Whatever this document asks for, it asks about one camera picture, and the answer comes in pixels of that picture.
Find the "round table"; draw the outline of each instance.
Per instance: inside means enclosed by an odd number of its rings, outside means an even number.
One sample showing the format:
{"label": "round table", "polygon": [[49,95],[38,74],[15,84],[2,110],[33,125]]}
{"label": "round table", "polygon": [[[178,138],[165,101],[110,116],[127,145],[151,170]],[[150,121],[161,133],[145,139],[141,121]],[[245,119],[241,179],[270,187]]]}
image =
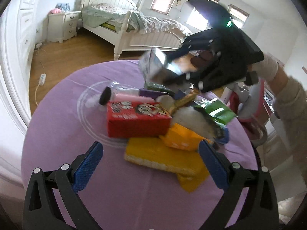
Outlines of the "round table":
{"label": "round table", "polygon": [[[138,166],[124,160],[127,140],[107,137],[106,108],[99,97],[115,80],[142,88],[138,61],[112,61],[78,70],[58,83],[33,114],[24,142],[21,172],[26,188],[34,168],[57,170],[85,153],[94,141],[104,147],[102,160],[87,187],[78,194],[104,230],[198,230],[223,191],[207,178],[193,193],[183,190],[173,173]],[[204,97],[213,98],[207,93]],[[254,151],[237,119],[228,124],[230,142],[221,148],[230,162],[257,169]],[[228,225],[241,211],[244,189]],[[73,222],[57,191],[66,222]]]}

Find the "mattress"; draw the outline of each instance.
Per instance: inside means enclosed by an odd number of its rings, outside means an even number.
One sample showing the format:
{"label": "mattress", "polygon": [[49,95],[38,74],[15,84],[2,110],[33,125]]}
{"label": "mattress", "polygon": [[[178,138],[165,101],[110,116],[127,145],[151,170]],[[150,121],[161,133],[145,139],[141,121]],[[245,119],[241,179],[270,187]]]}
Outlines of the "mattress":
{"label": "mattress", "polygon": [[[122,27],[122,23],[118,23],[116,21],[110,20],[110,21],[106,21],[105,23],[100,25],[101,27],[107,28],[113,32],[118,33]],[[128,24],[128,28],[127,28],[127,32],[130,32],[132,30],[135,30],[135,28]]]}

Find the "white wardrobe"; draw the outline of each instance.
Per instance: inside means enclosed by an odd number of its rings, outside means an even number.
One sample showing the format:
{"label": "white wardrobe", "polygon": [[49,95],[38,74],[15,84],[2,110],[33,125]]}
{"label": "white wardrobe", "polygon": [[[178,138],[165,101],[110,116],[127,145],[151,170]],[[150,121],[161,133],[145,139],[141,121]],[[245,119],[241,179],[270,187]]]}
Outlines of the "white wardrobe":
{"label": "white wardrobe", "polygon": [[12,0],[0,17],[0,198],[25,196],[21,155],[31,118],[29,78],[37,3]]}
{"label": "white wardrobe", "polygon": [[28,126],[29,78],[34,52],[38,0],[12,0],[0,20],[0,62],[14,105]]}

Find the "hand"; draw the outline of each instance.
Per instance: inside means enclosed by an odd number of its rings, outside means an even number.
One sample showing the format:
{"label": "hand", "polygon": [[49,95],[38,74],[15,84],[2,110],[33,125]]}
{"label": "hand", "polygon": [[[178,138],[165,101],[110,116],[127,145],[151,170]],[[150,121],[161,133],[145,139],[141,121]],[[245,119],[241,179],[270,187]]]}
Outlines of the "hand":
{"label": "hand", "polygon": [[276,76],[278,64],[281,62],[270,54],[264,54],[264,60],[249,66],[249,70],[256,71],[260,78],[270,82]]}

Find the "wooden floor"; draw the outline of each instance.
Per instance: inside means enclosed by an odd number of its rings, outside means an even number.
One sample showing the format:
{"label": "wooden floor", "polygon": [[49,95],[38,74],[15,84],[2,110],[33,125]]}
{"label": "wooden floor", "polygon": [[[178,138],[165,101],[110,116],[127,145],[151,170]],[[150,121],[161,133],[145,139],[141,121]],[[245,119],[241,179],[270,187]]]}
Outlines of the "wooden floor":
{"label": "wooden floor", "polygon": [[[114,59],[114,46],[99,36],[82,28],[76,37],[63,43],[48,43],[34,52],[31,74],[29,99],[31,114],[36,109],[35,89],[40,75],[46,74],[46,82],[37,90],[37,103],[57,83],[71,73],[93,64],[112,61]],[[119,59],[139,59],[143,51],[123,52]],[[191,55],[176,61],[182,70],[194,70],[190,62]]]}

